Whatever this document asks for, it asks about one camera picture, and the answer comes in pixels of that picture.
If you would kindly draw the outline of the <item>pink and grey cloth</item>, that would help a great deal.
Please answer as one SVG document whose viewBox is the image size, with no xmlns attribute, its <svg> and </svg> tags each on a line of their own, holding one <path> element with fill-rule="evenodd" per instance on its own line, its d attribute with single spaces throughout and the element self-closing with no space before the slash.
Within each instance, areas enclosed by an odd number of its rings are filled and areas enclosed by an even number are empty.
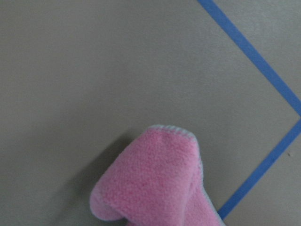
<svg viewBox="0 0 301 226">
<path fill-rule="evenodd" d="M 222 226 L 203 185 L 193 133 L 154 125 L 130 143 L 100 177 L 90 209 L 129 226 Z"/>
</svg>

